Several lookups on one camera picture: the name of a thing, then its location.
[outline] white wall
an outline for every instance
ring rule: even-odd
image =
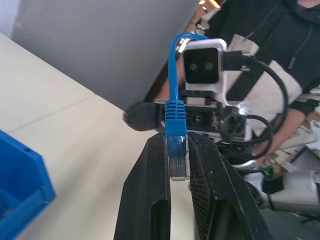
[[[0,0],[0,33],[11,37],[18,12],[19,0]]]
[[[198,2],[21,0],[12,39],[126,109],[145,98]]]

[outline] ceiling light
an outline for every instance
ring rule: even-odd
[[[215,8],[217,8],[217,9],[220,8],[220,5],[215,0],[209,0],[209,1]]]

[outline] white robot part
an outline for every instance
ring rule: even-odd
[[[185,90],[187,91],[212,91],[218,95],[218,101],[223,103],[224,106],[229,106],[229,103],[226,99],[226,88],[227,88],[227,79],[225,71],[222,71],[222,53],[227,51],[227,43],[220,38],[215,39],[206,39],[201,41],[191,41],[189,42],[184,51],[187,50],[196,50],[196,49],[210,49],[215,48],[218,50],[219,61],[218,61],[218,72],[219,79],[217,83],[213,84],[190,84],[185,83]]]
[[[271,208],[269,197],[262,190],[264,176],[261,173],[251,173],[244,179],[259,192],[263,203],[262,209]],[[270,194],[270,200],[277,211],[307,214],[320,214],[320,174],[315,171],[287,172],[283,176],[283,190]]]

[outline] white table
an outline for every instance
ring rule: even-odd
[[[123,183],[155,134],[122,114],[0,34],[0,129],[43,156],[56,192],[17,239],[113,239]],[[171,184],[171,239],[194,239],[187,185]]]

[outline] black cable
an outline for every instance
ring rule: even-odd
[[[223,53],[222,66],[223,66],[224,71],[232,71],[232,70],[239,71],[244,66],[247,66],[250,68],[251,65],[260,66],[267,74],[270,75],[270,77],[273,78],[273,80],[279,86],[281,93],[282,93],[282,98],[283,98],[283,110],[282,110],[281,119],[280,119],[278,125],[274,129],[272,129],[270,123],[266,119],[264,119],[263,117],[260,117],[260,116],[253,115],[254,116],[253,119],[259,120],[266,125],[265,134],[262,134],[261,136],[257,137],[256,139],[253,139],[250,141],[233,140],[230,142],[233,145],[245,146],[245,145],[259,144],[259,143],[262,143],[266,140],[268,141],[266,148],[256,156],[252,156],[249,154],[241,154],[234,149],[230,150],[236,157],[239,157],[242,159],[248,159],[248,160],[258,159],[258,158],[264,156],[268,152],[268,150],[272,146],[273,134],[276,134],[280,130],[280,128],[284,125],[286,118],[287,118],[287,115],[288,115],[288,111],[289,111],[289,97],[288,97],[288,92],[287,92],[286,86],[285,86],[284,82],[282,81],[282,79],[275,73],[274,70],[272,70],[272,68],[270,68],[267,64],[258,60],[254,56],[243,55],[241,51],[230,51],[230,52]]]
[[[253,156],[252,154],[239,153],[232,148],[230,149],[230,152],[238,158],[248,159],[248,160],[258,159],[258,158],[263,157],[271,148],[274,134],[273,134],[272,127],[271,127],[270,123],[262,116],[248,115],[247,119],[255,119],[255,120],[261,121],[262,123],[264,123],[266,125],[265,136],[266,136],[266,140],[268,142],[266,147],[264,148],[264,150],[262,152],[260,152],[259,154],[255,155],[255,156]],[[250,141],[232,141],[231,143],[233,145],[251,145],[251,144],[256,144],[257,139],[250,140]]]
[[[279,124],[273,129],[273,133],[276,134],[280,128],[284,125],[288,112],[289,112],[289,97],[288,97],[288,92],[286,89],[286,86],[282,79],[275,73],[275,71],[272,70],[271,67],[269,67],[267,64],[264,62],[256,59],[255,57],[251,57],[252,63],[256,64],[264,69],[264,71],[270,75],[270,77],[273,78],[273,80],[276,82],[276,84],[279,86],[282,97],[283,97],[283,110],[282,110],[282,117],[279,122]]]
[[[283,109],[282,109],[282,117],[280,119],[279,124],[273,129],[273,133],[276,134],[280,128],[285,123],[285,120],[288,115],[289,111],[289,97],[288,92],[286,89],[286,86],[282,79],[275,73],[274,70],[272,70],[271,67],[269,67],[264,62],[258,60],[254,56],[246,56],[243,55],[241,51],[229,51],[223,53],[223,59],[222,59],[222,69],[224,71],[241,71],[244,66],[247,66],[250,68],[251,65],[258,65],[260,66],[267,74],[270,75],[270,77],[273,78],[275,83],[279,86],[282,98],[283,98]],[[256,139],[256,141],[264,141],[268,138],[268,136],[260,136]]]
[[[269,201],[270,209],[271,209],[272,211],[276,211],[275,205],[274,205],[274,203],[273,203],[272,200],[271,200],[271,195],[268,193],[267,196],[268,196],[268,201]]]

